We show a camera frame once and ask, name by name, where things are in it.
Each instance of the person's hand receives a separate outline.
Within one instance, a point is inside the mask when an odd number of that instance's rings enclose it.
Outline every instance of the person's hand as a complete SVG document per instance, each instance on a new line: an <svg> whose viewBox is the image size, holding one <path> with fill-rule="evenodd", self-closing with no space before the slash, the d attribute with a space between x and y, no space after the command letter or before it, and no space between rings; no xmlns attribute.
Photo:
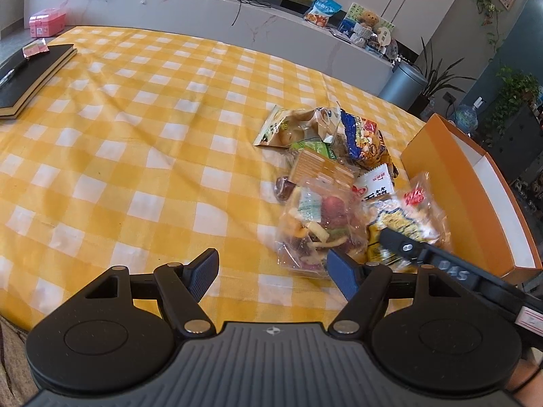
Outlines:
<svg viewBox="0 0 543 407"><path fill-rule="evenodd" d="M506 390L524 407L543 407L543 371L540 366L521 359Z"/></svg>

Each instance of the power outlet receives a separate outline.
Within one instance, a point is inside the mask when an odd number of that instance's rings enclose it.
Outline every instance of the power outlet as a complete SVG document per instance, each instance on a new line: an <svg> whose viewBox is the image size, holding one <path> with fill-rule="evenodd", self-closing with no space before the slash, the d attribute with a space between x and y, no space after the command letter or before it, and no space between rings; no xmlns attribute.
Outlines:
<svg viewBox="0 0 543 407"><path fill-rule="evenodd" d="M443 95L443 99L447 101L449 104L454 104L456 102L456 98L453 95L451 95L449 92L446 92Z"/></svg>

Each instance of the white countertop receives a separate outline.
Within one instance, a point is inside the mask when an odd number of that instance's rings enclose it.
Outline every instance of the white countertop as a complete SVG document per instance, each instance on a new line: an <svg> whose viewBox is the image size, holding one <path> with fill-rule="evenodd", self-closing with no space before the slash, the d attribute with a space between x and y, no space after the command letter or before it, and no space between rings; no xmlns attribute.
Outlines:
<svg viewBox="0 0 543 407"><path fill-rule="evenodd" d="M24 21L46 8L66 25L134 27L208 38L287 59L378 95L392 65L302 17L235 0L25 0Z"/></svg>

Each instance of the metal screw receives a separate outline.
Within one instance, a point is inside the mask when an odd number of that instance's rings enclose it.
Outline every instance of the metal screw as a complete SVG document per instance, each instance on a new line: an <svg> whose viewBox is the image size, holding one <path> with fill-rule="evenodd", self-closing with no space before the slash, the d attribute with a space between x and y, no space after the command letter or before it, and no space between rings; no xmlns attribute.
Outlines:
<svg viewBox="0 0 543 407"><path fill-rule="evenodd" d="M360 329L360 325L356 321L350 319L336 321L332 327L337 333L343 335L354 334Z"/></svg>
<svg viewBox="0 0 543 407"><path fill-rule="evenodd" d="M185 323L185 330L190 334L203 334L211 329L211 323L204 319L192 319Z"/></svg>

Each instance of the dried fruit bag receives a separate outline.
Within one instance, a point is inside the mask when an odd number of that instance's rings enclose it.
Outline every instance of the dried fruit bag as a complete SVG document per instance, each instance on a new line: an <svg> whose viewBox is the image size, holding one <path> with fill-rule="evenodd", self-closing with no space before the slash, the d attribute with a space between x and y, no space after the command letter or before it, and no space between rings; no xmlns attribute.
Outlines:
<svg viewBox="0 0 543 407"><path fill-rule="evenodd" d="M410 263L379 244L379 235L384 228L446 250L451 248L446 216L434 202L428 173L417 175L411 182L409 190L399 190L360 204L360 219L368 223L367 260L378 261L397 272L411 272L408 271Z"/></svg>
<svg viewBox="0 0 543 407"><path fill-rule="evenodd" d="M356 196L322 179L307 179L293 191L278 229L279 264L311 275L326 275L333 248L363 261L366 225L354 215Z"/></svg>

